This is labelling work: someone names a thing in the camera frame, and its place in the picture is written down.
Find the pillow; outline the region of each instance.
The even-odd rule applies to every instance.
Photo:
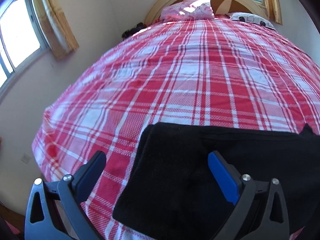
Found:
[[[276,31],[276,29],[274,28],[272,23],[261,16],[258,16],[258,15],[252,14],[252,13],[241,13],[241,12],[229,13],[228,15],[230,16],[230,20],[232,20],[232,21],[254,23],[254,24],[261,25],[261,26],[265,26],[269,29]]]
[[[210,0],[187,0],[163,8],[160,20],[164,22],[177,20],[214,19]]]

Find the bed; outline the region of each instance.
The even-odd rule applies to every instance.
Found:
[[[145,23],[179,1],[158,0]],[[216,14],[267,18],[252,0],[211,4]],[[157,22],[106,52],[45,110],[33,153],[56,181],[104,151],[107,165],[83,209],[106,239],[149,239],[112,218],[148,124],[299,133],[308,123],[319,134],[319,84],[319,67],[274,30],[223,17]]]

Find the power outlet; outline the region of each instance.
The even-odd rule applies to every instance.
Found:
[[[29,161],[30,161],[30,159],[31,159],[31,156],[28,155],[28,154],[26,154],[26,153],[24,153],[24,154],[22,155],[22,158],[21,158],[21,160],[22,160],[25,164],[28,164]]]

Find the pink pillow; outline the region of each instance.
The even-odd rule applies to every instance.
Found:
[[[214,19],[210,0],[187,0],[163,8],[160,19],[164,22]]]

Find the yellow curtain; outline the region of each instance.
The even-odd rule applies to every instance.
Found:
[[[32,0],[45,38],[57,59],[79,48],[58,0]]]
[[[282,25],[282,16],[279,0],[264,0],[264,2],[269,19]]]

